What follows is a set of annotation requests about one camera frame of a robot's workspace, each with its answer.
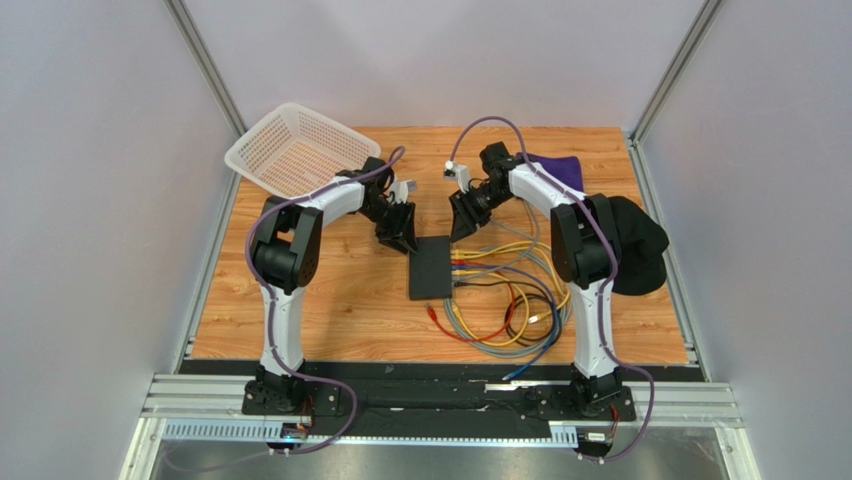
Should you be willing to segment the black network switch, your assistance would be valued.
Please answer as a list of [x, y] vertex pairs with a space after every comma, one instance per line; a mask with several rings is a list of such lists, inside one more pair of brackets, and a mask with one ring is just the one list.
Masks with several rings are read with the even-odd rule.
[[412, 301], [452, 297], [451, 242], [446, 235], [417, 237], [418, 250], [409, 255], [408, 298]]

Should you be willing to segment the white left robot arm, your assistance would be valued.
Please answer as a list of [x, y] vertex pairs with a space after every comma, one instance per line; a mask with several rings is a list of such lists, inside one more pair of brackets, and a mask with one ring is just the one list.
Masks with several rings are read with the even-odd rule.
[[404, 255], [418, 250], [415, 206], [400, 192], [390, 161], [368, 158], [309, 194], [271, 196], [246, 240], [247, 264], [264, 298], [264, 349], [255, 376], [245, 386], [246, 415], [295, 415], [322, 379], [306, 373], [302, 342], [305, 294], [320, 260], [325, 227], [359, 213], [375, 226], [380, 244]]

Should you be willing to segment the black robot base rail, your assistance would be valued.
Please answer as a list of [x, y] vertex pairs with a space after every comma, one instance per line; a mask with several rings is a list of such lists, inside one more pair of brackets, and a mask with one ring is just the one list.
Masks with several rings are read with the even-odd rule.
[[487, 363], [308, 361], [305, 379], [276, 377], [256, 360], [187, 360], [179, 375], [236, 381], [237, 412], [250, 417], [297, 415], [309, 431], [330, 435], [441, 439], [534, 439], [550, 421], [633, 421], [639, 373], [580, 388], [575, 368], [534, 366], [505, 380], [505, 366]]

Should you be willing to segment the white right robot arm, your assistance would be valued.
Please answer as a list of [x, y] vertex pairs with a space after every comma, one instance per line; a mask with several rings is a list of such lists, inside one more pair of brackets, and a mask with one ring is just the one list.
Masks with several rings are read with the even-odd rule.
[[579, 193], [527, 156], [511, 155], [502, 142], [485, 147], [480, 159], [487, 179], [477, 187], [460, 179], [449, 198], [450, 239], [474, 234], [489, 222], [493, 209], [513, 197], [549, 215], [552, 262], [570, 288], [575, 313], [578, 373], [568, 389], [568, 404], [581, 417], [605, 414], [622, 391], [620, 368], [607, 341], [611, 294], [643, 211], [625, 197]]

